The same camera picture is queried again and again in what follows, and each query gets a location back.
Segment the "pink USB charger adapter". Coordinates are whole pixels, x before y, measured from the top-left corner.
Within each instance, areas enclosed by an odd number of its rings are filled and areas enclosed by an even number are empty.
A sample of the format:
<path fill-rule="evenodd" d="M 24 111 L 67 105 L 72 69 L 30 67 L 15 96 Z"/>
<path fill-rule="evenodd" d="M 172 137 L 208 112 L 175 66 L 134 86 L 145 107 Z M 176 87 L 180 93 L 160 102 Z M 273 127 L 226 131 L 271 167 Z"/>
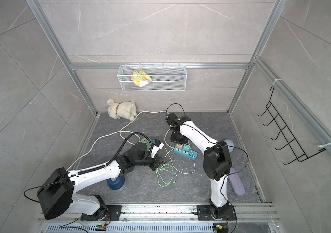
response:
<path fill-rule="evenodd" d="M 182 150 L 183 149 L 183 144 L 176 144 L 176 149 L 177 150 Z"/>

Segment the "teal USB charger adapter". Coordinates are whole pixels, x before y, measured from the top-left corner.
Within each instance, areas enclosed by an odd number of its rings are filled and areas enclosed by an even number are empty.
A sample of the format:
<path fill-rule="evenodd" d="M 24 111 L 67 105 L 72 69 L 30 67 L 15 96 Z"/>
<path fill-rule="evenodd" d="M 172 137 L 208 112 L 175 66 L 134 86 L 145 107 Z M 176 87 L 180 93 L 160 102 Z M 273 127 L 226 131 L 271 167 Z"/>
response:
<path fill-rule="evenodd" d="M 184 144 L 184 146 L 183 146 L 183 151 L 184 151 L 184 153 L 189 153 L 189 152 L 190 152 L 190 146 Z"/>

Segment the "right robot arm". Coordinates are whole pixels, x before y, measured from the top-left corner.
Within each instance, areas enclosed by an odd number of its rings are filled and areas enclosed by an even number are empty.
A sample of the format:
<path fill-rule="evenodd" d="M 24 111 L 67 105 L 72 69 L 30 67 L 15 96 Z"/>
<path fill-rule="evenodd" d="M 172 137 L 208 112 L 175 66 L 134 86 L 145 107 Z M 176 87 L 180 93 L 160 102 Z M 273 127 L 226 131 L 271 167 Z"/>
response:
<path fill-rule="evenodd" d="M 227 197 L 226 179 L 236 174 L 236 172 L 230 173 L 232 168 L 230 153 L 235 148 L 234 144 L 209 137 L 186 115 L 181 117 L 176 116 L 175 113 L 165 115 L 165 120 L 172 131 L 171 141 L 180 144 L 188 139 L 203 153 L 203 169 L 211 181 L 210 213 L 216 220 L 223 219 L 233 208 Z"/>

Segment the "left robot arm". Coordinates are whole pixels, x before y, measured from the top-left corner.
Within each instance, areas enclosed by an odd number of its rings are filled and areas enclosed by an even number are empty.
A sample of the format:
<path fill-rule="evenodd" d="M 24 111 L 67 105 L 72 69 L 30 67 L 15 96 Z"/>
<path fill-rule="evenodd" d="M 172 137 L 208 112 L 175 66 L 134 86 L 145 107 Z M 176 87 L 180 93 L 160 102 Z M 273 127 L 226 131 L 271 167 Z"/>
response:
<path fill-rule="evenodd" d="M 71 171 L 56 169 L 43 185 L 37 187 L 37 202 L 44 218 L 50 220 L 65 213 L 76 213 L 84 220 L 102 219 L 108 212 L 102 197 L 81 195 L 80 190 L 105 180 L 118 180 L 135 167 L 156 170 L 164 163 L 164 159 L 157 155 L 164 144 L 157 139 L 146 137 L 146 142 L 137 142 L 121 154 L 123 147 L 121 145 L 108 162 L 100 165 Z"/>

